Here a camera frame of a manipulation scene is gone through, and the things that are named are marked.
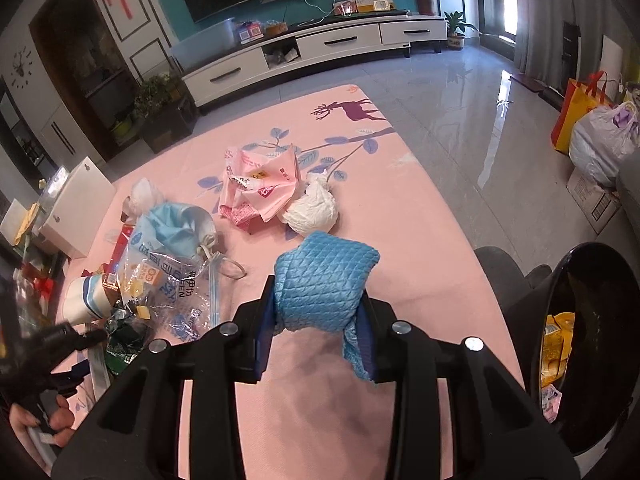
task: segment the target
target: table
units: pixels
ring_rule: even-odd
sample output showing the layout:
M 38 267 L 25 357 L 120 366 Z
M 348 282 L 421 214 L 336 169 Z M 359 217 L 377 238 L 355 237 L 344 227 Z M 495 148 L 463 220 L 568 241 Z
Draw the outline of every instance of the table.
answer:
M 340 208 L 332 234 L 380 252 L 367 282 L 369 295 L 388 301 L 399 319 L 434 338 L 459 343 L 466 336 L 480 336 L 522 383 L 497 301 L 456 219 L 393 126 L 357 86 L 325 90 L 245 116 L 178 144 L 121 178 L 88 257 L 71 262 L 65 288 L 83 269 L 109 259 L 113 247 L 106 241 L 108 232 L 119 229 L 122 200 L 139 178 L 151 179 L 169 200 L 214 211 L 226 147 L 277 153 L 292 143 L 299 148 L 303 176 L 318 166 L 332 172 Z M 223 302 L 223 317 L 230 319 L 232 306 L 259 297 L 276 257 L 302 239 L 292 238 L 277 219 L 252 234 L 217 215 L 214 221 L 226 253 L 248 271 Z M 247 478 L 384 477 L 394 386 L 357 379 L 340 356 L 340 345 L 340 335 L 314 329 L 285 332 L 274 338 L 262 381 L 238 384 Z M 188 477 L 189 398 L 187 385 L 179 444 L 182 478 Z M 446 401 L 441 409 L 448 409 Z M 444 416 L 443 478 L 452 474 L 450 431 Z

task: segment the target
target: red and yellow shopping bag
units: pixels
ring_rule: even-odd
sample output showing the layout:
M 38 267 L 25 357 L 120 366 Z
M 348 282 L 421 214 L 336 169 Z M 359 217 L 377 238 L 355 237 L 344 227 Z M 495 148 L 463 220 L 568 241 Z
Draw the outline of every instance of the red and yellow shopping bag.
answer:
M 551 143 L 558 152 L 569 154 L 571 133 L 575 123 L 581 118 L 598 106 L 613 108 L 614 104 L 605 94 L 607 82 L 605 81 L 602 90 L 598 89 L 598 82 L 604 75 L 606 73 L 603 70 L 597 72 L 590 77 L 588 84 L 569 79 L 560 117 L 551 132 Z

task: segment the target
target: tv cabinet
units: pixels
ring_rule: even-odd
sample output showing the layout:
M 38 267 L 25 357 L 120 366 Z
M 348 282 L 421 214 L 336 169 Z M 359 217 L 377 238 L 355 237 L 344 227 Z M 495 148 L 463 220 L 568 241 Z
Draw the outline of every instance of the tv cabinet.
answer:
M 382 15 L 319 22 L 316 26 L 285 32 L 275 38 L 250 43 L 183 76 L 196 106 L 270 77 L 341 57 L 383 50 L 409 49 L 414 41 L 433 41 L 436 52 L 447 39 L 447 23 L 440 16 Z M 281 43 L 295 48 L 296 59 L 277 66 L 265 54 Z

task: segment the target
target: folded blue towel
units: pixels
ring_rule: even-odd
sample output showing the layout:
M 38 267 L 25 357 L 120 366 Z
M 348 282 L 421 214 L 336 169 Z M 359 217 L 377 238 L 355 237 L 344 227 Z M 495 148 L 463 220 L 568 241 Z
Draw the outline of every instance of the folded blue towel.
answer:
M 360 242 L 317 231 L 275 265 L 276 333 L 308 326 L 344 333 L 342 356 L 356 375 L 369 379 L 362 365 L 355 314 L 377 250 Z

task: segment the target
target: purple deer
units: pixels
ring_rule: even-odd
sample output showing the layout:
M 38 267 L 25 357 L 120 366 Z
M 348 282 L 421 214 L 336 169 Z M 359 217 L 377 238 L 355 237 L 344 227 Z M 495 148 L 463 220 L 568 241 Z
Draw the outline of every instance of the purple deer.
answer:
M 311 112 L 311 115 L 318 116 L 316 120 L 324 119 L 331 113 L 331 110 L 335 110 L 336 108 L 342 108 L 344 113 L 347 114 L 347 117 L 352 121 L 361 121 L 363 119 L 371 119 L 372 121 L 386 121 L 384 117 L 372 117 L 370 114 L 373 112 L 377 112 L 378 110 L 374 108 L 373 110 L 365 110 L 362 108 L 362 105 L 370 105 L 373 104 L 369 99 L 361 99 L 360 101 L 346 101 L 343 103 L 339 103 L 338 101 L 334 101 L 330 105 L 322 104 L 315 111 Z

